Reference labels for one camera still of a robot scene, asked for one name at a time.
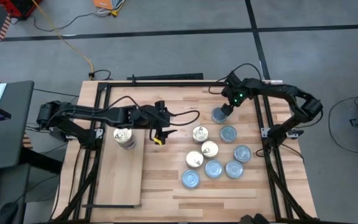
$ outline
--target orange object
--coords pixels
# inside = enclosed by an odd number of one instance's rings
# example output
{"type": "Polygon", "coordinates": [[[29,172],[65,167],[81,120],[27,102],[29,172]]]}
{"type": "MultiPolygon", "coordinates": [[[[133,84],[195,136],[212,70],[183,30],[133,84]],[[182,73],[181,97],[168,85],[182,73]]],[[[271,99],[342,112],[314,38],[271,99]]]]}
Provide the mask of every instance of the orange object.
{"type": "Polygon", "coordinates": [[[109,10],[114,9],[111,0],[93,0],[93,4],[96,7],[102,7],[109,10]]]}

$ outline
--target table leg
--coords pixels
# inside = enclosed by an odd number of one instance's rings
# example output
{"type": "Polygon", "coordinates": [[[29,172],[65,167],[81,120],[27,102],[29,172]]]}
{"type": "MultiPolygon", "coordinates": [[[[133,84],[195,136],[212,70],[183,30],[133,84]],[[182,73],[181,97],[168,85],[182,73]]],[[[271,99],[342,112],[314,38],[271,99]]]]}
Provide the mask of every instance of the table leg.
{"type": "Polygon", "coordinates": [[[56,174],[60,174],[62,169],[63,163],[56,160],[49,158],[45,155],[42,155],[38,152],[34,152],[31,149],[26,147],[22,147],[22,152],[20,154],[20,164],[28,163],[31,166],[47,170],[49,172],[53,172],[56,174]]]}

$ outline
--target yellow tag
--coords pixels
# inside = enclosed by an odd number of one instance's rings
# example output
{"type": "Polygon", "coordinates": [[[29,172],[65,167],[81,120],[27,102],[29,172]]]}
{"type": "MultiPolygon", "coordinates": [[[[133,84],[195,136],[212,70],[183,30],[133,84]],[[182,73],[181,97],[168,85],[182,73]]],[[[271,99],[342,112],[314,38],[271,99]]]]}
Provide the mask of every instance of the yellow tag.
{"type": "Polygon", "coordinates": [[[157,142],[160,146],[162,146],[162,142],[160,140],[158,140],[157,138],[153,138],[153,140],[157,142]]]}

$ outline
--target blue can lid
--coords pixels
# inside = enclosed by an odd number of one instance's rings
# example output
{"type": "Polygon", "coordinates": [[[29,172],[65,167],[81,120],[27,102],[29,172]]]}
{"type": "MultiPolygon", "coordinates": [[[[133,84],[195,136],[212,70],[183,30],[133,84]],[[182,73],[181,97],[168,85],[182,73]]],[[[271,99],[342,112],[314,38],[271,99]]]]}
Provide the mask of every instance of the blue can lid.
{"type": "Polygon", "coordinates": [[[252,157],[252,152],[248,146],[239,145],[234,150],[234,158],[240,162],[248,162],[252,157]]]}
{"type": "Polygon", "coordinates": [[[221,137],[222,141],[230,143],[234,142],[237,137],[237,131],[232,126],[225,126],[221,129],[221,132],[219,133],[219,137],[221,137]]]}
{"type": "Polygon", "coordinates": [[[186,188],[196,188],[200,184],[200,175],[194,170],[186,170],[181,176],[181,182],[186,188]]]}
{"type": "Polygon", "coordinates": [[[223,166],[219,161],[213,159],[205,165],[205,173],[210,178],[218,178],[223,173],[223,166]]]}
{"type": "Polygon", "coordinates": [[[226,120],[227,116],[221,111],[220,108],[215,108],[212,110],[212,120],[215,123],[223,123],[226,120]]]}
{"type": "Polygon", "coordinates": [[[239,161],[229,161],[226,164],[226,174],[231,178],[239,178],[244,173],[244,168],[239,161]]]}

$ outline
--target red equipment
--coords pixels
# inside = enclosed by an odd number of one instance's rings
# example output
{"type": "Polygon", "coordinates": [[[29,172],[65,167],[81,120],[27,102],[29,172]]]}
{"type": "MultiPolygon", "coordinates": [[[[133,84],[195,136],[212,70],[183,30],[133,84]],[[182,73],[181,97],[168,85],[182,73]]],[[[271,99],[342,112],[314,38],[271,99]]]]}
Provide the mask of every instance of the red equipment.
{"type": "Polygon", "coordinates": [[[31,0],[0,0],[0,4],[5,8],[6,12],[18,19],[26,19],[31,12],[37,7],[31,0]]]}

